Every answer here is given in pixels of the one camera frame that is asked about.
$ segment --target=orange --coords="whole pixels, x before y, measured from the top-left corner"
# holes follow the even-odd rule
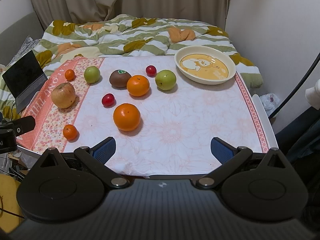
[[[119,105],[113,112],[113,121],[122,131],[133,131],[140,123],[140,112],[132,104]]]
[[[66,77],[66,80],[71,81],[75,78],[75,72],[72,69],[68,69],[64,76]]]
[[[145,95],[149,91],[149,88],[149,80],[141,75],[135,75],[127,82],[128,92],[135,97],[141,97]]]
[[[64,128],[63,128],[63,136],[67,139],[67,140],[73,140],[77,137],[78,135],[78,130],[77,128],[72,125],[72,124],[67,124]]]

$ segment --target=black screen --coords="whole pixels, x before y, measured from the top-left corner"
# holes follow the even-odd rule
[[[14,98],[17,98],[41,75],[43,75],[43,70],[33,52],[29,51],[13,64],[2,77]]]

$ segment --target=wall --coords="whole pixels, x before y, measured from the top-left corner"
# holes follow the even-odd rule
[[[0,33],[31,12],[31,0],[0,0]]]
[[[242,56],[259,67],[264,85],[256,92],[284,100],[320,51],[320,0],[230,0],[226,31]],[[275,133],[309,105],[305,89],[320,78],[320,66],[279,112]]]

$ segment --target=yellow cushion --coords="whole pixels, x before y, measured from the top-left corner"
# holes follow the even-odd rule
[[[22,215],[16,199],[17,189],[20,182],[12,177],[0,174],[0,207],[12,213]],[[0,227],[6,233],[14,230],[22,219],[0,210]]]

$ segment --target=headboard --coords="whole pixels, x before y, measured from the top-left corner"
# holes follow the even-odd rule
[[[34,40],[43,36],[43,29],[35,12],[12,24],[0,33],[0,64],[7,65],[29,35]]]

